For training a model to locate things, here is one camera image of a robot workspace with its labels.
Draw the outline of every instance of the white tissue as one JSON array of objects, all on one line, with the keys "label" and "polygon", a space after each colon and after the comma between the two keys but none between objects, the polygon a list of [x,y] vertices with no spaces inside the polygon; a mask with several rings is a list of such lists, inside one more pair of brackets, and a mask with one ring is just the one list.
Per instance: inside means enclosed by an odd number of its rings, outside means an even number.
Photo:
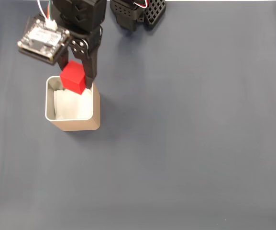
[{"label": "white tissue", "polygon": [[85,89],[79,95],[70,90],[54,91],[56,120],[86,120],[92,116],[92,93]]}]

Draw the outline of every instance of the red block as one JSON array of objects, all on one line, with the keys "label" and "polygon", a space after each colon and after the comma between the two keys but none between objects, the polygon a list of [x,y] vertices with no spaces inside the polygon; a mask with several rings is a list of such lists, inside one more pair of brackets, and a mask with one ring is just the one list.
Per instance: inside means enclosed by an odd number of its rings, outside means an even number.
[{"label": "red block", "polygon": [[63,87],[78,94],[82,94],[86,88],[85,71],[81,64],[69,61],[60,74]]}]

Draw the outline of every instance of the circuit board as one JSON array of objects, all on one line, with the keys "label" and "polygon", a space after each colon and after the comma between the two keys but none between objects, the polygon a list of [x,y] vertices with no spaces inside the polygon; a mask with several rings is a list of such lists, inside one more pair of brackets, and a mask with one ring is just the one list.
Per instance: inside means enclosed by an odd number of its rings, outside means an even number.
[{"label": "circuit board", "polygon": [[45,22],[37,19],[18,42],[18,46],[52,61],[56,53],[65,45],[68,37],[67,29],[62,27],[58,27],[55,31],[48,29]]}]

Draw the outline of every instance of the black bracket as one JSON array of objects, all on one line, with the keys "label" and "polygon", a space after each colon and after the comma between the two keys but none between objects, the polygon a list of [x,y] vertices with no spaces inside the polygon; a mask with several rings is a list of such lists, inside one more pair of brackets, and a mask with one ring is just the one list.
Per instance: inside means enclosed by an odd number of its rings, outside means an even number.
[{"label": "black bracket", "polygon": [[74,37],[70,43],[71,50],[74,54],[74,57],[82,61],[82,65],[85,71],[85,82],[86,88],[90,89],[92,83],[97,75],[97,60],[98,60],[98,49],[100,46],[101,40],[101,31],[98,40],[98,44],[95,47],[89,46],[88,39]]},{"label": "black bracket", "polygon": [[144,23],[153,29],[166,11],[165,0],[148,0],[148,7],[143,9],[123,0],[110,0],[110,8],[121,27],[135,31],[138,23]]}]

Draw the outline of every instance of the table surface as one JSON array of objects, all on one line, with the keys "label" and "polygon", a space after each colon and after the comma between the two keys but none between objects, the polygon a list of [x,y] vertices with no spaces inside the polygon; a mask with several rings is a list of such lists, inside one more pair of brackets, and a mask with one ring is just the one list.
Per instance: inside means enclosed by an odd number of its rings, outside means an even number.
[{"label": "table surface", "polygon": [[35,13],[0,3],[0,230],[276,230],[276,2],[168,2],[135,33],[107,10],[101,127],[67,133],[58,66],[17,51]]}]

